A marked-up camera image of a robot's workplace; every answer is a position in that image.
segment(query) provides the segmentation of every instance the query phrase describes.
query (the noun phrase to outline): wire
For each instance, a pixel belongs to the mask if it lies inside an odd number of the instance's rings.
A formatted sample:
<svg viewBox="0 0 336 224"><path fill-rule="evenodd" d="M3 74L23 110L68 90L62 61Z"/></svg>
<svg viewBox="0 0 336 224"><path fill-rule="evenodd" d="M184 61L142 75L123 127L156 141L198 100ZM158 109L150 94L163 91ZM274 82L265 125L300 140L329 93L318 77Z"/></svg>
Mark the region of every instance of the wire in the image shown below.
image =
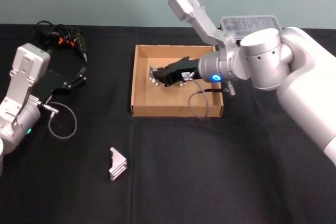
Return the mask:
<svg viewBox="0 0 336 224"><path fill-rule="evenodd" d="M49 122L48 122L48 129L49 129L50 133L54 137L56 137L58 139L69 139L69 138L71 138L77 132L77 118L76 118L75 113L72 111L71 108L69 108L68 106L64 105L63 103L59 103L59 102L49 102L49 103L56 104L56 105L59 105L59 106L62 106L64 108L66 108L72 114L74 122L75 122L75 128L74 128L73 132L70 135L68 135L68 136L59 136L55 132L53 132L53 130L51 129L51 121L52 121L53 117L50 117Z"/></svg>
<svg viewBox="0 0 336 224"><path fill-rule="evenodd" d="M199 119L203 119L203 118L206 118L209 114L209 101L208 101L208 97L206 96L206 93L205 93L205 90L203 89L203 87L201 86L201 84L199 82L197 82L196 80L194 79L191 79L191 81L193 81L195 84L197 84L199 86L199 88L201 89L201 91L197 91L193 94L191 94L191 96L189 97L188 99L188 106L189 106L189 109L191 110L191 112L194 114L194 116L198 117ZM190 104L190 101L191 101L191 98L199 93L202 93L204 95L204 99L205 99L205 103L206 103L206 111L205 111L205 115L204 117L201 117L194 109L193 107L191 106Z"/></svg>

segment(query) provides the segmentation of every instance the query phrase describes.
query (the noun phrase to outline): black tablecloth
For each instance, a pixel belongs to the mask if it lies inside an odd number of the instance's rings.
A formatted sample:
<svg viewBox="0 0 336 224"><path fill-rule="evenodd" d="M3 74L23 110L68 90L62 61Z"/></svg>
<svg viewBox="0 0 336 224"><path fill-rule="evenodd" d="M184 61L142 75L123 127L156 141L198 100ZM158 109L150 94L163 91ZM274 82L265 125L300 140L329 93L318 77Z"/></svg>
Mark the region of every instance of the black tablecloth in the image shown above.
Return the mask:
<svg viewBox="0 0 336 224"><path fill-rule="evenodd" d="M200 45L189 28L81 27L86 86L55 97L77 115L68 141L47 130L47 114L4 160L0 223L336 223L336 168L279 106L274 92L234 83L222 118L132 118L136 44ZM0 94L18 46L33 26L0 26ZM307 32L336 54L334 30ZM50 66L78 70L71 51ZM311 92L321 92L311 84ZM62 120L71 130L71 118ZM110 147L128 169L109 179Z"/></svg>

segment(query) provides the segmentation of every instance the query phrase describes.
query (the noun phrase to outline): cardboard box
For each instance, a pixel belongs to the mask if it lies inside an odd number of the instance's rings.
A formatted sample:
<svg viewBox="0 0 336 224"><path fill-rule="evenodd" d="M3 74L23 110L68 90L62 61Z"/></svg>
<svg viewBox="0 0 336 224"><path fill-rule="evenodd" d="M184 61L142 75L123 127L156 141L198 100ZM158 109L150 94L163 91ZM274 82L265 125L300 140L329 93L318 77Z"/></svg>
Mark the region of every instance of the cardboard box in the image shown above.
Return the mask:
<svg viewBox="0 0 336 224"><path fill-rule="evenodd" d="M199 87L193 82L183 87L157 87L149 80L149 68L165 67L186 56L199 59L211 51L215 51L212 46L137 45L132 81L132 115L194 116L188 107L188 98L199 91ZM220 83L206 83L203 80L198 82L204 89L221 87ZM223 111L223 95L214 92L207 92L206 95L209 101L208 117L220 117ZM206 102L203 94L193 96L191 105L199 115L205 115Z"/></svg>

